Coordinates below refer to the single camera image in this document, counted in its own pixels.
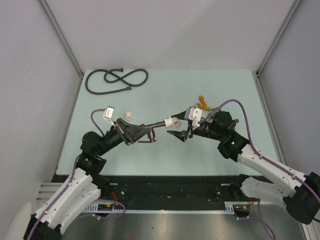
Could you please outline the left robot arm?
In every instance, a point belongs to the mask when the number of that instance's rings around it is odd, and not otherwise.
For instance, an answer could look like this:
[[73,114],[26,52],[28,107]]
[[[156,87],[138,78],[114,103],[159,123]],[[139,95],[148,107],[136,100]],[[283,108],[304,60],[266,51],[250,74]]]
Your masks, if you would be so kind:
[[110,196],[109,180],[100,172],[106,164],[102,156],[121,143],[132,145],[144,136],[155,142],[155,128],[179,128],[181,121],[169,117],[152,124],[134,125],[118,118],[110,130],[87,132],[81,142],[72,172],[53,196],[31,215],[25,240],[60,240],[71,223],[94,201]]

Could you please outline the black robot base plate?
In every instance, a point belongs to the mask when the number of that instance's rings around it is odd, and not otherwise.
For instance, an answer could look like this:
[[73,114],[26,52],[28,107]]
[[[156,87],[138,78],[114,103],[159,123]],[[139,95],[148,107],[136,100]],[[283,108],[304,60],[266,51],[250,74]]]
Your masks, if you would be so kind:
[[226,176],[107,176],[101,199],[130,210],[217,210],[226,202],[252,206],[258,200],[233,187]]

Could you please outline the brushed steel water faucet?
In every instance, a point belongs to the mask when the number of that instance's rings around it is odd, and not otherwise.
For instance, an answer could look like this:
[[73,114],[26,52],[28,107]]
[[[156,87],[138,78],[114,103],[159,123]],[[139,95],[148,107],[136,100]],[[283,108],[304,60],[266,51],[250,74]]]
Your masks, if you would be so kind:
[[140,141],[138,141],[138,143],[148,144],[148,143],[154,143],[154,142],[157,141],[155,139],[156,138],[156,134],[155,134],[154,129],[155,128],[165,127],[166,124],[165,124],[165,121],[163,120],[163,121],[159,121],[159,122],[155,122],[155,123],[151,123],[151,124],[147,124],[147,125],[141,124],[140,126],[141,127],[145,127],[145,128],[149,128],[150,132],[147,134],[148,140],[140,140]]

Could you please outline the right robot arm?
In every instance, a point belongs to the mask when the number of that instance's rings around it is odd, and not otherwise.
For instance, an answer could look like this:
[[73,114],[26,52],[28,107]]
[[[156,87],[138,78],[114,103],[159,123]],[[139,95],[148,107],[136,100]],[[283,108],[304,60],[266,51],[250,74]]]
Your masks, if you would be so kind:
[[242,201],[245,197],[261,199],[280,206],[298,222],[309,225],[320,210],[320,177],[305,174],[284,165],[256,149],[249,139],[236,132],[236,120],[227,111],[217,112],[213,119],[199,123],[201,110],[188,108],[173,115],[174,120],[188,122],[187,130],[169,131],[182,142],[193,136],[217,140],[218,151],[225,159],[247,166],[269,182],[240,174],[231,184],[231,196]]

